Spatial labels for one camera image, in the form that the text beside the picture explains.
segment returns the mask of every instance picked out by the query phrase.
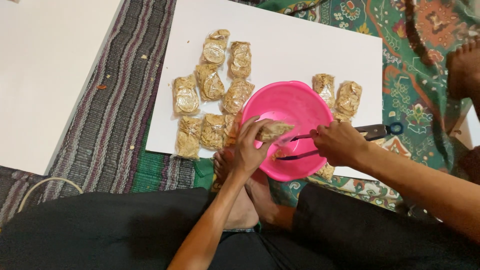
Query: black pants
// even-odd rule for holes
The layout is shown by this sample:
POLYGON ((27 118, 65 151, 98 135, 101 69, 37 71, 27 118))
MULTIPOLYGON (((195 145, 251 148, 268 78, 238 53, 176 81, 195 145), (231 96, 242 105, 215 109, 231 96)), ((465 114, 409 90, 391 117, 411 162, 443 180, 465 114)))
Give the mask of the black pants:
MULTIPOLYGON (((210 202, 203 188, 45 202, 3 228, 0 269, 165 269, 210 202)), ((224 233, 210 269, 478 269, 479 257, 442 224, 309 184, 292 233, 224 233)))

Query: green patterned cloth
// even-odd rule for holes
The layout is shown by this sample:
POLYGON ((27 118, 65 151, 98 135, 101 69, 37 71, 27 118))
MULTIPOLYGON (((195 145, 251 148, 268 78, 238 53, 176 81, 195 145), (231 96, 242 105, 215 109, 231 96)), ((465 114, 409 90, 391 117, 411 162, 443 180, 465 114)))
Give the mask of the green patterned cloth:
MULTIPOLYGON (((447 132, 467 102, 448 98, 445 61, 448 52, 480 32, 480 18, 470 8, 473 0, 470 5, 466 5, 468 1, 418 0, 416 6, 406 2, 411 1, 270 0, 257 7, 381 37, 383 121, 402 122, 406 127, 404 134, 388 137, 383 148, 436 170, 457 174, 456 160, 466 149, 447 132)), ((194 186, 217 190, 211 160, 197 162, 195 171, 194 186)), ((334 176, 327 181, 311 176, 284 183, 270 179, 270 186, 278 203, 294 206, 307 182, 317 182, 390 210, 401 200, 398 192, 383 183, 347 177, 334 176)))

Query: striped rug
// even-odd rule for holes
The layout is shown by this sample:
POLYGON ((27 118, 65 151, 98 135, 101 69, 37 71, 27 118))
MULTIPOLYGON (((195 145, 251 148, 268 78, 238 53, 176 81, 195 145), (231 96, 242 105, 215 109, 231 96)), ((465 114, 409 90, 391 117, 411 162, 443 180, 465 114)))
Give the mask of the striped rug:
MULTIPOLYGON (((193 186, 190 161, 144 150, 175 3, 125 0, 49 176, 70 179, 85 192, 193 186)), ((0 226, 12 218, 27 190, 47 177, 0 167, 0 226)), ((30 195, 25 207, 76 194, 72 186, 50 181, 30 195)))

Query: white cable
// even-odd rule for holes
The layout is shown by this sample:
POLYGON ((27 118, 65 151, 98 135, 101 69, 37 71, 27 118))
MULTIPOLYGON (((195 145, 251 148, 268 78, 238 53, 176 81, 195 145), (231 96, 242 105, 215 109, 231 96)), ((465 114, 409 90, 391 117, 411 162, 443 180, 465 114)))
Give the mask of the white cable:
POLYGON ((39 185, 47 182, 47 181, 51 181, 51 180, 61 180, 61 181, 65 181, 69 184, 71 184, 72 186, 74 186, 78 192, 80 192, 80 194, 83 193, 83 190, 77 185, 75 184, 74 182, 68 180, 68 179, 65 179, 65 178, 61 178, 61 177, 50 177, 50 178, 47 178, 47 179, 44 179, 38 183, 36 183, 32 188, 30 188, 30 190, 27 192, 27 194, 25 194, 25 197, 24 199, 22 200, 22 203, 20 204, 20 207, 18 208, 18 212, 17 213, 20 213, 20 211, 22 211, 22 209, 24 208, 24 205, 25 205, 25 201, 27 200, 28 196, 30 196, 30 193, 32 193, 32 191, 34 189, 36 189, 36 187, 38 187, 39 185))

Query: hand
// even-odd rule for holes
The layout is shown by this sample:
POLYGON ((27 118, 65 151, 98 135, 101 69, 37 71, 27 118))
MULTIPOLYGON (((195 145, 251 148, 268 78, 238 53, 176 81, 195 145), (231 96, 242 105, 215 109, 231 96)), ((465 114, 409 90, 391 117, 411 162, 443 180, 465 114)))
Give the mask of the hand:
POLYGON ((334 167, 351 167, 368 150, 368 142, 348 122, 333 121, 329 127, 319 125, 317 130, 310 130, 310 135, 320 156, 334 167))
POLYGON ((233 171, 245 173, 249 177, 260 166, 267 157, 267 150, 272 142, 263 143, 260 148, 255 148, 255 136, 261 127, 272 122, 271 119, 258 120, 260 116, 248 119, 241 127, 235 145, 235 156, 233 158, 233 171))

